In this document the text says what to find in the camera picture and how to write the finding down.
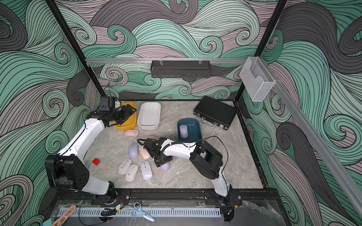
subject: white rectangular tray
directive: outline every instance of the white rectangular tray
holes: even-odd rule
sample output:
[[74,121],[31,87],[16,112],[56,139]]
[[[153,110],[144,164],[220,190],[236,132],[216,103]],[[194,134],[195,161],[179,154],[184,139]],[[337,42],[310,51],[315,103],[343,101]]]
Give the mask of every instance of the white rectangular tray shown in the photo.
[[146,102],[141,105],[137,125],[141,129],[157,129],[160,123],[161,105],[158,102]]

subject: yellow container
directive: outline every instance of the yellow container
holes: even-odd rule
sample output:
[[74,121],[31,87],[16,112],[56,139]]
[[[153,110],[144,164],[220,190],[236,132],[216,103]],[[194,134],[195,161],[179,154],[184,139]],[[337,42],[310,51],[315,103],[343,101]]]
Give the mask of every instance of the yellow container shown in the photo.
[[[133,102],[123,103],[123,105],[131,105],[132,107],[136,108],[136,104]],[[128,130],[128,129],[134,129],[137,125],[137,112],[135,112],[127,121],[125,121],[122,125],[115,125],[117,129],[120,131]]]

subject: black briefcase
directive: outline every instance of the black briefcase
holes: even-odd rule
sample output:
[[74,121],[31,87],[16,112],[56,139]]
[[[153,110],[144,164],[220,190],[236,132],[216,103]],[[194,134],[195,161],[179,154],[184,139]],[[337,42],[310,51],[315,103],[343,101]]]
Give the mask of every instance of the black briefcase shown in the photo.
[[236,115],[236,108],[205,96],[195,107],[194,115],[202,118],[201,122],[211,128],[219,126],[228,130]]

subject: dark blue container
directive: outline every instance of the dark blue container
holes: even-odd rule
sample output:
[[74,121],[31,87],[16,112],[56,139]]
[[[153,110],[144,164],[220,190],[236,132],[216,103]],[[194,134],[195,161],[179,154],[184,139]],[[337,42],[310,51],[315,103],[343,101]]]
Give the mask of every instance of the dark blue container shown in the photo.
[[[187,138],[181,138],[180,136],[180,126],[186,125],[187,126],[187,132],[189,136]],[[197,119],[193,118],[187,118],[187,119],[180,119],[177,122],[177,134],[178,134],[178,141],[185,142],[185,143],[191,143],[191,142],[197,142],[202,139],[201,135],[201,129],[200,129],[200,123]]]

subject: case handle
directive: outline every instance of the case handle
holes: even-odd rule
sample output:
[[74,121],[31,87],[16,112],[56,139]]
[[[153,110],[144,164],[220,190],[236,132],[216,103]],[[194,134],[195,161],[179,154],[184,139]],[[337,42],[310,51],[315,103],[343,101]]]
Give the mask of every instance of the case handle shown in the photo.
[[208,127],[214,128],[214,127],[216,126],[216,124],[214,124],[213,126],[210,126],[209,124],[204,123],[204,122],[203,122],[203,120],[204,120],[204,119],[203,119],[203,118],[201,118],[201,122],[202,122],[203,124],[207,125]]

